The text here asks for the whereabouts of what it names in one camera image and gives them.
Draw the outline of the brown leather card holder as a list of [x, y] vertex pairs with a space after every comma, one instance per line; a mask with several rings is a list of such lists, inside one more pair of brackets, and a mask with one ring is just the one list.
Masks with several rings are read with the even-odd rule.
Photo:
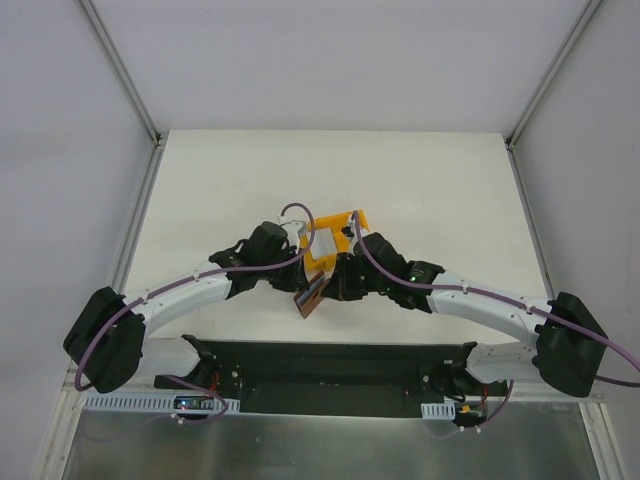
[[326, 277], [323, 273], [319, 273], [312, 278], [306, 290], [294, 296], [295, 306], [303, 319], [306, 319], [323, 300], [321, 292], [325, 285]]

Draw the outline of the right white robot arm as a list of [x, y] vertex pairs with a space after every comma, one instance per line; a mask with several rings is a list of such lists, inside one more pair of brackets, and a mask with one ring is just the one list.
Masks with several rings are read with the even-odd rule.
[[502, 380], [541, 379], [576, 398], [590, 395], [605, 347], [605, 334], [577, 296], [526, 297], [470, 282], [444, 267], [406, 260], [381, 234], [341, 231], [349, 241], [337, 256], [322, 295], [356, 301], [377, 293], [407, 310], [462, 318], [512, 337], [512, 342], [467, 344], [468, 354], [450, 369], [452, 387], [473, 394]]

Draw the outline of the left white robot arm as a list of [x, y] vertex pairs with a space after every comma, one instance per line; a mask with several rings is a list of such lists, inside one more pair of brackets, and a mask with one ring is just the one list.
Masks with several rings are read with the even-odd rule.
[[155, 332], [260, 281], [293, 290], [304, 277], [303, 259], [314, 234], [313, 223], [264, 221], [248, 238], [177, 279], [128, 294], [97, 290], [63, 342], [77, 366], [75, 388], [105, 394], [135, 377], [151, 377], [164, 388], [215, 390], [216, 361], [199, 340], [191, 334], [157, 338]]

